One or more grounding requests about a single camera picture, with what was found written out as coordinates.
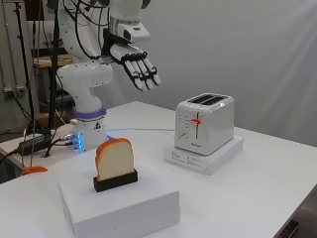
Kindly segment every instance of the table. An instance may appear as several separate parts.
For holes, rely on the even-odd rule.
[[[73,126],[70,124],[59,127],[56,132],[55,138],[57,139],[60,136],[67,135],[69,133],[69,130],[72,127]],[[33,135],[27,136],[27,140],[32,138],[33,138]],[[0,154],[6,155],[9,152],[17,149],[19,146],[19,143],[23,142],[23,140],[24,138],[20,137],[11,141],[0,143]],[[70,147],[53,147],[50,152],[51,155],[48,158],[44,158],[45,152],[46,152],[45,150],[34,152],[34,156],[32,160],[33,166],[48,167],[60,161],[66,160],[68,158],[71,158],[80,154],[80,152],[72,151]],[[20,154],[15,154],[10,156],[8,157],[8,160],[12,162],[17,168],[19,169],[22,168],[22,157],[20,156]],[[29,166],[30,161],[31,161],[31,156],[24,157],[25,166]]]
[[[57,65],[58,67],[61,67],[61,66],[71,64],[72,62],[73,60],[71,55],[59,55]],[[33,60],[33,66],[39,70],[36,84],[37,84],[40,109],[41,111],[47,111],[49,108],[50,95],[51,95],[50,78],[53,75],[52,60],[50,57],[40,57],[39,63],[38,63],[38,59]],[[68,94],[64,94],[62,99],[63,99],[63,102],[72,102],[72,98]],[[61,102],[61,97],[57,96],[56,97],[57,108],[60,102]]]
[[[108,110],[105,120],[110,135],[132,142],[140,176],[151,173],[180,191],[181,223],[149,238],[273,237],[317,183],[313,147],[236,128],[244,151],[207,177],[163,160],[173,111],[133,102]],[[128,128],[139,130],[114,130]],[[92,173],[94,157],[92,150],[0,185],[1,236],[70,238],[57,182]]]

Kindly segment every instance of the white table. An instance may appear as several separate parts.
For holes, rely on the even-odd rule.
[[[108,111],[108,128],[173,129],[174,112],[133,102]],[[132,144],[136,168],[180,190],[181,223],[149,238],[269,238],[291,217],[317,183],[317,149],[236,128],[245,149],[212,177],[170,165],[166,131],[112,131]],[[44,174],[0,185],[0,235],[70,238],[57,189],[59,179],[94,174],[95,150],[49,167]]]

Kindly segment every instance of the electrical outlet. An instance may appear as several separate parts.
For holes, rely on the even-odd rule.
[[[26,94],[26,87],[25,86],[16,86],[16,94],[18,97],[22,97]]]
[[[11,96],[14,96],[14,91],[11,88],[5,87],[4,88],[4,94],[7,97],[11,97]]]

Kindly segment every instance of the orange object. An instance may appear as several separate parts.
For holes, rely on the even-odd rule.
[[[38,172],[47,172],[48,169],[44,167],[24,167],[22,169],[22,175],[28,175],[28,174],[33,174],[33,173],[38,173]]]

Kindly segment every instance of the robotic hand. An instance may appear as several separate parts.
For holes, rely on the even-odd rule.
[[[139,90],[151,90],[161,84],[157,68],[147,59],[148,54],[139,48],[117,43],[111,47],[110,55],[114,62],[123,66]]]

